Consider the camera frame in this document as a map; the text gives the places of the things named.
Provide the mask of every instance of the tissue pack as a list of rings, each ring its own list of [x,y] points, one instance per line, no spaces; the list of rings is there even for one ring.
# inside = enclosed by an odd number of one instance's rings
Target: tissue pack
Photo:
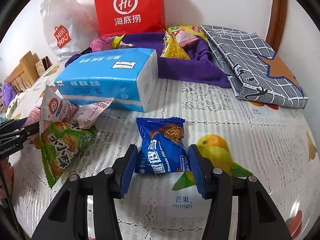
[[[73,104],[114,98],[110,108],[145,112],[157,78],[156,51],[130,48],[82,55],[54,83]]]

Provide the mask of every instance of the folded cloth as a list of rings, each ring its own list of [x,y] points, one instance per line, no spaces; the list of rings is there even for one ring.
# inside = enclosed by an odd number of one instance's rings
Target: folded cloth
[[[66,68],[69,64],[71,64],[72,62],[74,62],[74,61],[75,61],[76,59],[78,59],[81,55],[88,54],[88,53],[92,53],[91,47],[85,49],[85,50],[82,51],[80,54],[74,54],[73,56],[71,56],[71,58],[68,59],[68,61],[65,63],[64,67]]]
[[[184,47],[191,60],[160,57],[163,49],[164,33],[126,34],[122,41],[134,47],[155,49],[158,55],[158,77],[187,82],[212,84],[230,88],[227,75],[211,62],[207,42],[199,40]]]
[[[256,33],[210,25],[201,29],[237,99],[306,107],[308,97],[290,69]]]

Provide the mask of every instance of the hi logo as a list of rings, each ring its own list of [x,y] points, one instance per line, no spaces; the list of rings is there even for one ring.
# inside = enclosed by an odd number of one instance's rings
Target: hi logo
[[[119,14],[132,13],[138,5],[138,0],[113,0],[113,8]]]

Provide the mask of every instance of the blue tissue package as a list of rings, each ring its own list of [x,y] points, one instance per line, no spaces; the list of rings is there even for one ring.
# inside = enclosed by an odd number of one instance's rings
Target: blue tissue package
[[[114,98],[110,108],[145,112],[158,78],[154,49],[113,49],[88,53],[55,80],[63,98],[86,105]]]
[[[184,119],[137,118],[142,137],[135,173],[159,174],[191,171],[187,153],[181,139]]]

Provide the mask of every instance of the gray plaid cloth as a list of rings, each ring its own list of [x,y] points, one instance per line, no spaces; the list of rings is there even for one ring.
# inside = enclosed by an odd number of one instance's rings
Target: gray plaid cloth
[[[268,64],[257,54],[273,59],[275,52],[256,33],[202,25],[209,47],[221,70],[228,75],[237,99],[305,108],[308,97],[287,78],[268,76]]]

